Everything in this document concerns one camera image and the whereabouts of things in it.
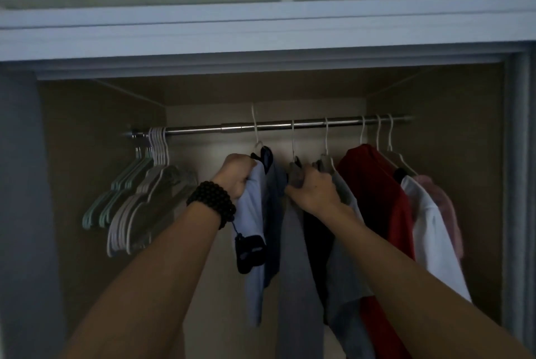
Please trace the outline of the person's left forearm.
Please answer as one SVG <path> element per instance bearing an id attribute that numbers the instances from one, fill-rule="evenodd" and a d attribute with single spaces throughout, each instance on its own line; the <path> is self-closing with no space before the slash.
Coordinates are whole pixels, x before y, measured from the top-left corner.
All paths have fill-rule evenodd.
<path id="1" fill-rule="evenodd" d="M 180 331 L 221 225 L 193 202 L 111 282 L 59 359 L 156 359 Z"/>

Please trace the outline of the grey shirt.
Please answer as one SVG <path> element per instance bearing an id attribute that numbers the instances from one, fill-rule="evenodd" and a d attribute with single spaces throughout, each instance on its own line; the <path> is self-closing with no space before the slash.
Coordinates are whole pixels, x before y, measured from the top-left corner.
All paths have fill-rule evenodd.
<path id="1" fill-rule="evenodd" d="M 334 234 L 312 218 L 307 225 L 307 249 L 323 320 L 339 342 L 346 359 L 376 359 L 360 315 L 362 298 L 372 292 L 352 258 Z"/>

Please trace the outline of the long grey garment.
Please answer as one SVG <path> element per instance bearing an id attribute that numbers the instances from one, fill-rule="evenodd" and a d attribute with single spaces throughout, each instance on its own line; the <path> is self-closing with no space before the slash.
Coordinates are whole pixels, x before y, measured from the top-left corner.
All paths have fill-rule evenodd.
<path id="1" fill-rule="evenodd" d="M 280 237 L 276 359 L 324 358 L 324 308 L 303 224 L 303 210 L 286 196 Z"/>

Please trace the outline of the white wardrobe frame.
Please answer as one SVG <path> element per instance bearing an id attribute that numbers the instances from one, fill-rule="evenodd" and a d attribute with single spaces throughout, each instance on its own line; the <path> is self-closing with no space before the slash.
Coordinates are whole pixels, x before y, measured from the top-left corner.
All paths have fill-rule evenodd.
<path id="1" fill-rule="evenodd" d="M 441 64 L 534 43 L 536 0 L 0 11 L 0 70 L 38 79 Z"/>

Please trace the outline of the white shirt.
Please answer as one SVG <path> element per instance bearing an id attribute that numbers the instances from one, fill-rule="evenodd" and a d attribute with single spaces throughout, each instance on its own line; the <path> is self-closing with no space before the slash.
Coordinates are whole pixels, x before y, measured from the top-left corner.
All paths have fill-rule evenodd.
<path id="1" fill-rule="evenodd" d="M 438 207 L 412 176 L 405 176 L 400 185 L 410 201 L 414 219 L 415 260 L 457 294 L 472 302 L 461 263 L 454 253 Z"/>

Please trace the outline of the grey sliding wardrobe door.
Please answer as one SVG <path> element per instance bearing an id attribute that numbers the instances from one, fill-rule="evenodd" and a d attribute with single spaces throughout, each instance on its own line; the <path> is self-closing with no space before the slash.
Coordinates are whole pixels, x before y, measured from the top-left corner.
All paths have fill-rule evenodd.
<path id="1" fill-rule="evenodd" d="M 502 325 L 536 355 L 536 42 L 506 59 Z"/>
<path id="2" fill-rule="evenodd" d="M 53 359 L 65 338 L 37 82 L 0 73 L 0 351 Z"/>

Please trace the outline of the person's left hand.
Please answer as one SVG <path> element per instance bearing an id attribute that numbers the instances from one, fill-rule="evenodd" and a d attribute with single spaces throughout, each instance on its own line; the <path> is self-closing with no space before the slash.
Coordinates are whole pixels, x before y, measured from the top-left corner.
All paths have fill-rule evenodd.
<path id="1" fill-rule="evenodd" d="M 211 179 L 213 183 L 217 184 L 228 193 L 232 202 L 238 200 L 236 198 L 236 155 L 237 153 L 228 155 L 225 158 L 222 167 Z"/>

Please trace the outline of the person's right forearm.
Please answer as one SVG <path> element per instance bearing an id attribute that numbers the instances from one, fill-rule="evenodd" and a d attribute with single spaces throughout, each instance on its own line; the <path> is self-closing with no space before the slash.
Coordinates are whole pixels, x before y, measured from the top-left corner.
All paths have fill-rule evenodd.
<path id="1" fill-rule="evenodd" d="M 504 328 L 338 203 L 312 210 L 349 250 L 413 359 L 536 359 Z"/>

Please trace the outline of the person's right hand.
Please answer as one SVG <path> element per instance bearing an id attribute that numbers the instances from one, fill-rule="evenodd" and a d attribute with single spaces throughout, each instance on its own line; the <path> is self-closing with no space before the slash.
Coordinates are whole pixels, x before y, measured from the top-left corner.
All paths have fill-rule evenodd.
<path id="1" fill-rule="evenodd" d="M 303 183 L 300 187 L 307 192 L 307 202 L 297 204 L 297 206 L 320 221 L 329 220 L 333 214 L 337 214 L 345 207 L 332 182 L 331 175 L 318 171 L 312 165 L 305 165 L 302 173 Z"/>

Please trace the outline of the metal closet rod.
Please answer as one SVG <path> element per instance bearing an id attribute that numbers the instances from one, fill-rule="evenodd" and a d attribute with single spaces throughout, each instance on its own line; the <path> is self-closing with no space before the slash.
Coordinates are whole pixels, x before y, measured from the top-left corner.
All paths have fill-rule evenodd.
<path id="1" fill-rule="evenodd" d="M 410 123 L 414 117 L 407 114 L 394 114 L 395 124 Z M 368 125 L 377 125 L 375 115 L 366 116 L 368 119 Z M 390 120 L 387 114 L 381 114 L 382 124 L 386 123 L 390 125 Z M 348 126 L 361 126 L 361 116 L 354 117 L 339 117 L 328 118 L 329 129 L 333 127 L 348 127 Z M 257 122 L 258 132 L 261 131 L 283 131 L 291 130 L 291 120 L 281 121 L 265 121 Z M 305 129 L 325 129 L 324 119 L 297 119 L 295 120 L 295 130 Z M 245 133 L 253 132 L 253 122 L 251 123 L 234 123 L 234 124 L 216 124 L 206 126 L 176 126 L 165 127 L 164 134 L 167 137 L 171 136 L 186 136 L 186 135 L 199 135 L 199 134 L 216 134 L 216 133 Z"/>

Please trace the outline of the red shirt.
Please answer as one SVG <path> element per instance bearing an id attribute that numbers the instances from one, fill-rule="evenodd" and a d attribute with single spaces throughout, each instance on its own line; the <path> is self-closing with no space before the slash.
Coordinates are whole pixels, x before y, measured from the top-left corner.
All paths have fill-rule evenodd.
<path id="1" fill-rule="evenodd" d="M 346 152 L 337 172 L 356 198 L 365 225 L 415 260 L 410 201 L 389 163 L 363 144 Z M 412 359 L 375 297 L 361 299 L 360 315 L 376 359 Z"/>

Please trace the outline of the bunch of empty plastic hangers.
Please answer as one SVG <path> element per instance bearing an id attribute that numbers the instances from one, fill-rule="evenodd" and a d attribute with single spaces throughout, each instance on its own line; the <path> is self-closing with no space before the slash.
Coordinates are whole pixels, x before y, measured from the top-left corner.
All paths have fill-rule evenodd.
<path id="1" fill-rule="evenodd" d="M 198 184 L 197 173 L 171 162 L 168 127 L 151 127 L 142 133 L 145 146 L 135 148 L 135 158 L 123 168 L 110 187 L 97 196 L 82 217 L 84 230 L 105 229 L 106 255 L 132 255 L 151 243 L 159 218 L 150 220 L 143 234 L 135 234 L 142 210 L 157 207 L 172 213 Z"/>

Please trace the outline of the light blue and navy shirt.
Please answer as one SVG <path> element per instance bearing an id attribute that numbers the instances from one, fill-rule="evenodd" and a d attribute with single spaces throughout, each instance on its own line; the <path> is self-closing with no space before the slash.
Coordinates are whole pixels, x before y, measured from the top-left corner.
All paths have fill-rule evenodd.
<path id="1" fill-rule="evenodd" d="M 236 202 L 233 237 L 236 267 L 245 275 L 248 322 L 258 327 L 262 322 L 264 289 L 279 273 L 287 174 L 267 146 L 262 147 L 260 155 L 252 153 L 251 159 L 256 166 Z"/>

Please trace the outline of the pink garment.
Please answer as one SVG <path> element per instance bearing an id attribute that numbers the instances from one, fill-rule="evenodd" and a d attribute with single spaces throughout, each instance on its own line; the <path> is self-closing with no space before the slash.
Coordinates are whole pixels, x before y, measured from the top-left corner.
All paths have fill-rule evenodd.
<path id="1" fill-rule="evenodd" d="M 452 200 L 442 188 L 434 183 L 431 177 L 426 175 L 416 175 L 413 176 L 413 180 L 425 189 L 432 201 L 438 207 L 454 248 L 454 253 L 456 254 L 458 261 L 461 262 L 464 257 L 463 237 L 458 225 L 457 215 Z"/>

